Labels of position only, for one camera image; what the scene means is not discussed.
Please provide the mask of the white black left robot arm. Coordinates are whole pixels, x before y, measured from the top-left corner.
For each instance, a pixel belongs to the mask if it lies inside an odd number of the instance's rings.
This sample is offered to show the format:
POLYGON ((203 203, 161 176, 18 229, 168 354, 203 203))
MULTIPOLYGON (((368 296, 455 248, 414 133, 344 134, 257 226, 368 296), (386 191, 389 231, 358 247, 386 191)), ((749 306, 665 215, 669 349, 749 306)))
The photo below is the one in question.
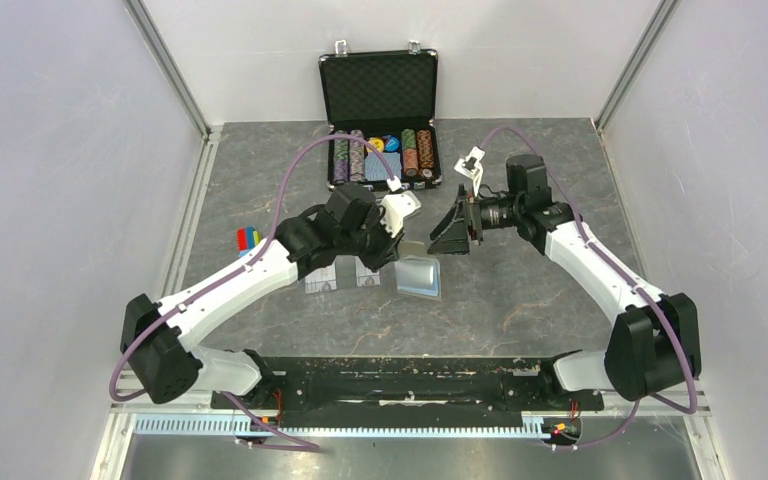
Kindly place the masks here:
POLYGON ((406 220, 421 203, 409 192, 382 198, 348 183, 324 204, 282 220, 274 234, 201 282, 158 301, 140 294, 126 306, 120 348, 140 395, 166 404, 189 390, 228 392, 250 407, 266 405, 274 381, 249 351, 206 348, 203 340, 268 294, 354 256, 377 271, 397 257, 406 220))

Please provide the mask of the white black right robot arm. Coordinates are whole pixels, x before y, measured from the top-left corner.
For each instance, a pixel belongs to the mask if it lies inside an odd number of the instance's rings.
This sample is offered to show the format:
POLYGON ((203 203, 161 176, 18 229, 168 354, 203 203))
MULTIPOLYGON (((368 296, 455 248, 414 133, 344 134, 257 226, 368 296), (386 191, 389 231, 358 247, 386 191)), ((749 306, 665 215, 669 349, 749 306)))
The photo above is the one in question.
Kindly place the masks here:
POLYGON ((540 400, 562 408, 578 391, 610 390, 627 401, 656 398, 683 384, 695 395, 701 372, 698 310, 684 293, 668 295, 626 266, 598 240, 567 202, 556 202, 541 156, 506 163, 507 187, 483 193, 482 150, 459 159, 469 178, 430 235, 431 255, 467 255, 488 231, 513 228, 560 266, 595 301, 611 324, 603 351, 562 354, 537 382, 540 400))

